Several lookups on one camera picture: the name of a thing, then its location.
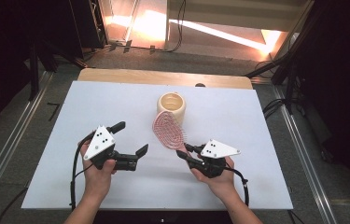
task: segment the white cup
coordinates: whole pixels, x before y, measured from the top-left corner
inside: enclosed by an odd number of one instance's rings
[[[157,114],[162,111],[172,112],[177,122],[181,125],[186,112],[186,101],[177,92],[167,92],[157,102]]]

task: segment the pink bristles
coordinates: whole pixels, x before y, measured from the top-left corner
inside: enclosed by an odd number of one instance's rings
[[[183,130],[172,112],[160,112],[152,124],[152,130],[165,147],[185,150]]]

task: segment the bright light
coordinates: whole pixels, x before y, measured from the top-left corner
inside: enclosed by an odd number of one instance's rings
[[[133,29],[150,40],[163,41],[166,34],[166,15],[146,10],[134,21]]]
[[[178,23],[177,20],[170,20],[170,22]],[[241,38],[241,37],[236,36],[236,35],[230,35],[228,33],[197,24],[195,22],[183,21],[180,23],[182,23],[183,26],[187,26],[188,28],[198,30],[200,32],[204,32],[204,33],[207,33],[209,35],[214,35],[214,36],[226,39],[226,40],[230,40],[232,42],[242,44],[242,45],[248,46],[248,47],[253,48],[253,49],[259,49],[264,54],[268,54],[273,50],[274,45],[281,34],[279,31],[271,31],[269,34],[268,41],[266,40],[266,44],[261,44],[261,43],[256,42],[256,41]]]
[[[116,24],[124,27],[128,27],[131,24],[132,17],[130,16],[114,16],[105,17],[105,22],[107,24]]]
[[[271,30],[261,30],[264,39],[265,39],[265,52],[271,53],[274,46],[276,45],[277,40],[279,39],[280,31],[271,31]]]
[[[130,16],[114,16],[106,17],[105,21],[108,24],[117,24],[124,27],[129,27],[132,22]],[[177,20],[170,20],[170,22],[177,23]],[[273,48],[278,40],[281,32],[261,30],[264,35],[265,44],[242,38],[236,35],[230,35],[228,33],[212,29],[203,25],[200,25],[191,21],[183,21],[182,24],[188,28],[198,30],[200,32],[214,35],[223,39],[230,40],[232,42],[248,46],[253,49],[260,50],[263,54],[269,54],[273,51]],[[146,10],[143,15],[138,16],[133,23],[134,31],[136,31],[140,37],[147,38],[151,41],[163,41],[166,35],[166,15],[153,10]]]

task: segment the metal rail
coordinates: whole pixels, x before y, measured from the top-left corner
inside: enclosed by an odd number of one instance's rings
[[[43,97],[47,86],[52,78],[52,72],[44,72],[40,78],[39,85],[41,91],[37,94],[33,101],[28,102],[25,109],[23,110],[20,119],[12,130],[8,140],[6,141],[3,149],[0,152],[0,177],[3,172],[6,170],[8,162],[10,161],[12,155],[14,154],[15,149],[17,148],[18,143],[20,142],[30,120],[37,109],[38,104]]]
[[[278,99],[285,98],[285,95],[279,88],[277,88],[276,86],[273,86],[273,90],[276,98]],[[323,186],[319,180],[317,172],[312,164],[307,148],[303,143],[296,121],[294,120],[294,117],[292,115],[289,115],[285,106],[282,106],[281,109],[282,109],[283,117],[285,118],[286,125],[290,132],[291,138],[294,142],[294,146],[296,148],[297,154],[300,158],[303,171],[305,172],[306,178],[308,179],[309,185],[311,187],[311,191],[314,194],[315,202],[319,209],[320,215],[322,216],[323,221],[326,224],[336,224],[337,220],[335,219],[334,213],[331,209],[329,199],[326,195],[326,192],[323,189]]]

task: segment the human hand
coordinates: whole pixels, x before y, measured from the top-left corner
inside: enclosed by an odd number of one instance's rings
[[[91,140],[86,141],[81,147],[80,153],[82,158],[84,157],[90,142]],[[105,161],[102,170],[98,170],[92,165],[91,161],[82,160],[82,164],[84,169],[91,166],[84,172],[85,190],[82,200],[89,200],[91,203],[100,204],[110,190],[111,175],[116,172],[116,170],[114,170],[116,162],[114,160]]]
[[[225,158],[226,163],[230,166],[230,168],[234,167],[234,162],[230,157]],[[235,186],[233,184],[233,172],[224,170],[220,176],[216,176],[214,178],[209,178],[202,174],[199,170],[192,168],[191,172],[195,175],[195,177],[207,184],[210,190],[220,199],[226,200],[227,198],[233,196],[234,194],[238,195]]]

